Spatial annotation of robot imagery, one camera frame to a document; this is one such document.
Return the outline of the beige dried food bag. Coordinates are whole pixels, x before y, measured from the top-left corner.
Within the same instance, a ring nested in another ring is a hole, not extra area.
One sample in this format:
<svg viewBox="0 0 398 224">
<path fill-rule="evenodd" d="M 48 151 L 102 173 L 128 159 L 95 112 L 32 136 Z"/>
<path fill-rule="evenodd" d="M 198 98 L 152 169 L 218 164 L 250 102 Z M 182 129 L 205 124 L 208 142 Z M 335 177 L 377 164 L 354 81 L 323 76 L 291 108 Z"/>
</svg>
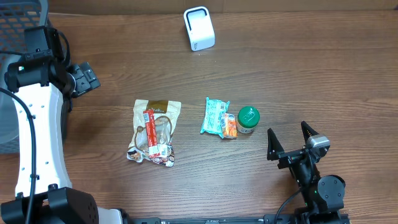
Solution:
<svg viewBox="0 0 398 224">
<path fill-rule="evenodd" d="M 182 104 L 169 100 L 136 100 L 133 107 L 133 136 L 126 153 L 127 159 L 141 163 L 144 160 L 172 167 L 175 162 L 172 139 Z M 160 156 L 149 157 L 146 125 L 143 111 L 153 110 Z"/>
</svg>

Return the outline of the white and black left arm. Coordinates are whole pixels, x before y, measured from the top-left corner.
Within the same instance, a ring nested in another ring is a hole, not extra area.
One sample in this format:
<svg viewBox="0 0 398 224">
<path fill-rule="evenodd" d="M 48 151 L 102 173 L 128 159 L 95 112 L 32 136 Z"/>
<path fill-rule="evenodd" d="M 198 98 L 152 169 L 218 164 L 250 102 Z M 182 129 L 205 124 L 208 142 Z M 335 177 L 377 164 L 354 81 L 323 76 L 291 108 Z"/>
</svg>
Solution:
<svg viewBox="0 0 398 224">
<path fill-rule="evenodd" d="M 63 157 L 66 120 L 74 98 L 98 88 L 88 63 L 73 65 L 57 29 L 24 31 L 27 52 L 8 65 L 2 92 L 11 96 L 19 125 L 20 164 L 14 200 L 1 205 L 5 223 L 129 223 L 120 208 L 97 206 L 75 190 Z"/>
</svg>

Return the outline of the teal snack packet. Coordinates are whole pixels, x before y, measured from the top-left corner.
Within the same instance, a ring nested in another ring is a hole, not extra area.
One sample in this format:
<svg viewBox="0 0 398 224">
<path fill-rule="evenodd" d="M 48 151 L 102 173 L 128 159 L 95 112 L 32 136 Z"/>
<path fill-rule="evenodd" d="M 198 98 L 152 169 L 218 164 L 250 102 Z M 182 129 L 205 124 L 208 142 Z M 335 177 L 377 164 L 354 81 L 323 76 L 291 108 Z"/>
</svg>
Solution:
<svg viewBox="0 0 398 224">
<path fill-rule="evenodd" d="M 200 133 L 218 135 L 221 139 L 236 139 L 236 118 L 228 113 L 230 101 L 206 98 L 205 115 Z"/>
</svg>

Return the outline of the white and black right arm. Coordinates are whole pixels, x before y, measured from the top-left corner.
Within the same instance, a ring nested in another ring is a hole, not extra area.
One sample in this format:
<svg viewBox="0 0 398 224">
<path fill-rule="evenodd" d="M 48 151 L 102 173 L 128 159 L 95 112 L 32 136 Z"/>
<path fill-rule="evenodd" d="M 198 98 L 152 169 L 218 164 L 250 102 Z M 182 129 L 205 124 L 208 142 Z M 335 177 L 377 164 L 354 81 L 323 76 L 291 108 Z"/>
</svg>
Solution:
<svg viewBox="0 0 398 224">
<path fill-rule="evenodd" d="M 316 163 L 330 148 L 330 140 L 316 132 L 305 121 L 301 122 L 305 144 L 302 148 L 286 152 L 274 131 L 267 130 L 267 160 L 277 161 L 279 169 L 288 168 L 298 185 L 274 215 L 265 215 L 265 223 L 349 223 L 349 216 L 341 214 L 344 208 L 345 181 L 338 175 L 321 176 Z M 305 206 L 293 214 L 282 214 L 284 207 L 297 195 L 302 195 Z"/>
</svg>

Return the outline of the green lid jar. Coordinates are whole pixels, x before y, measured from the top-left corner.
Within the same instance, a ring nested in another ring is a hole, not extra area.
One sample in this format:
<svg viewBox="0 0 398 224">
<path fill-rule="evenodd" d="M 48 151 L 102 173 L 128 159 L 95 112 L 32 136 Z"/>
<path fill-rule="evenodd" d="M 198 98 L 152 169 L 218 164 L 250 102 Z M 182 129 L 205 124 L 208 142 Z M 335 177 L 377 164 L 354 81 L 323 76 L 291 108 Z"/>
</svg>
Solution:
<svg viewBox="0 0 398 224">
<path fill-rule="evenodd" d="M 260 120 L 260 113 L 253 106 L 240 109 L 237 117 L 237 130 L 243 134 L 252 133 Z"/>
</svg>

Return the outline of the red stick snack packet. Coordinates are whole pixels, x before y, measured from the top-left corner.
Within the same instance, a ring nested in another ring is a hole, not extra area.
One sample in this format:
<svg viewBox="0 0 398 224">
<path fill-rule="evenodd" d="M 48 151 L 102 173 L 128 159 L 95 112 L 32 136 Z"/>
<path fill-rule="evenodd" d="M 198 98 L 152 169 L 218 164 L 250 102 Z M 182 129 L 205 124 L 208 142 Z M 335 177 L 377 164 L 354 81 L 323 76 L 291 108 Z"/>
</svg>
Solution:
<svg viewBox="0 0 398 224">
<path fill-rule="evenodd" d="M 146 125 L 147 142 L 148 142 L 148 152 L 150 158 L 155 158 L 160 156 L 160 151 L 157 143 L 157 135 L 155 129 L 155 119 L 153 110 L 143 111 L 144 121 Z"/>
</svg>

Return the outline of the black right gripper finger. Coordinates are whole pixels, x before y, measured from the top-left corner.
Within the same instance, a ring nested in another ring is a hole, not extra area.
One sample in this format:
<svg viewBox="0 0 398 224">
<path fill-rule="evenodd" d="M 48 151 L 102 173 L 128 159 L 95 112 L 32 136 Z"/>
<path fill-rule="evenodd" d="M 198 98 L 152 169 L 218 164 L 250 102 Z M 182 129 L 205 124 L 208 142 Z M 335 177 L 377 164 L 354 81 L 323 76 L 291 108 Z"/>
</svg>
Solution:
<svg viewBox="0 0 398 224">
<path fill-rule="evenodd" d="M 268 137 L 268 147 L 267 147 L 267 160 L 274 161 L 279 159 L 279 155 L 283 154 L 284 148 L 280 144 L 278 138 L 276 137 L 274 131 L 269 128 L 267 130 Z"/>
<path fill-rule="evenodd" d="M 316 145 L 318 139 L 318 132 L 310 127 L 305 121 L 301 122 L 301 128 L 306 145 Z"/>
</svg>

